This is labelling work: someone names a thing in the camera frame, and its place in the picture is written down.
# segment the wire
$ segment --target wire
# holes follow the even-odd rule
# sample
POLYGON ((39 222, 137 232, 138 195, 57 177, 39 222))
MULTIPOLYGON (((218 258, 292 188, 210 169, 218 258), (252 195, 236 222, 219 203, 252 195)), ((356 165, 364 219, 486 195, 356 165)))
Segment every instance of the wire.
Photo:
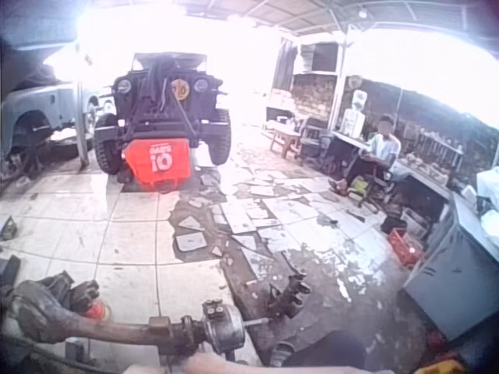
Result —
POLYGON ((17 347, 29 349, 30 353, 36 353, 36 354, 42 355, 42 356, 48 358, 49 360, 56 361, 60 364, 66 365, 70 368, 81 370, 83 372, 94 372, 96 374, 119 374, 117 372, 99 369, 99 368, 95 368, 95 367, 90 366, 90 365, 82 364, 80 362, 68 360, 67 358, 63 358, 63 357, 56 355, 50 351, 47 351, 46 349, 38 347, 34 343, 31 343, 31 342, 24 340, 24 339, 20 339, 18 337, 11 337, 9 335, 0 334, 0 341, 4 341, 7 344, 11 344, 11 345, 16 345, 17 347))

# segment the metal roof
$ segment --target metal roof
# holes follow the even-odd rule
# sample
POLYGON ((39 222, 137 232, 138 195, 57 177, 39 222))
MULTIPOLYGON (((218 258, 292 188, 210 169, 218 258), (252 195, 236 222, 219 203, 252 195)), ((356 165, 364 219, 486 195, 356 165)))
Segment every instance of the metal roof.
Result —
MULTIPOLYGON (((97 7, 139 5, 151 0, 93 0, 97 7)), ((402 28, 436 30, 481 45, 499 55, 499 26, 494 1, 481 0, 172 0, 189 16, 227 19, 250 17, 279 26, 296 36, 345 31, 402 28)))

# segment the sandal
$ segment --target sandal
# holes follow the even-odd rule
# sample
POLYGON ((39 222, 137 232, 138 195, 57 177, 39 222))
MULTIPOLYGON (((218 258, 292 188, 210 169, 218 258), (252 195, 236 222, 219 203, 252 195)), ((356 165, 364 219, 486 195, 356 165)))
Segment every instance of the sandal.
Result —
POLYGON ((339 196, 347 196, 348 195, 348 193, 344 189, 338 188, 338 184, 336 183, 335 180, 330 179, 328 182, 329 182, 329 185, 331 186, 331 188, 329 189, 331 192, 334 192, 336 195, 339 195, 339 196))

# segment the gray vehicle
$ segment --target gray vehicle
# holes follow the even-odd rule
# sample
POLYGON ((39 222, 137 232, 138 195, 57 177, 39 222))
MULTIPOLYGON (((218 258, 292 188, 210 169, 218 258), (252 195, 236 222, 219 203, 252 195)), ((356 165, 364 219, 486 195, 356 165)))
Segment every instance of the gray vehicle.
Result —
MULTIPOLYGON (((55 131, 75 125, 74 83, 57 79, 53 68, 43 64, 55 51, 11 50, 8 61, 12 63, 2 64, 2 181, 22 173, 30 155, 55 131), (3 79, 6 73, 11 75, 9 80, 3 79)), ((100 107, 98 94, 83 89, 82 107, 86 130, 93 133, 100 107)))

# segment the white shirt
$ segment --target white shirt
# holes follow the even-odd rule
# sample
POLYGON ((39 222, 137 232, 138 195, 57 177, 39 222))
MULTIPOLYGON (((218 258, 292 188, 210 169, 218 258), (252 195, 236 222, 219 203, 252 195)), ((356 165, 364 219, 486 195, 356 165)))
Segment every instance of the white shirt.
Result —
POLYGON ((390 139, 386 140, 381 134, 376 134, 369 142, 370 152, 383 161, 389 161, 390 156, 398 157, 400 153, 400 141, 390 134, 390 139))

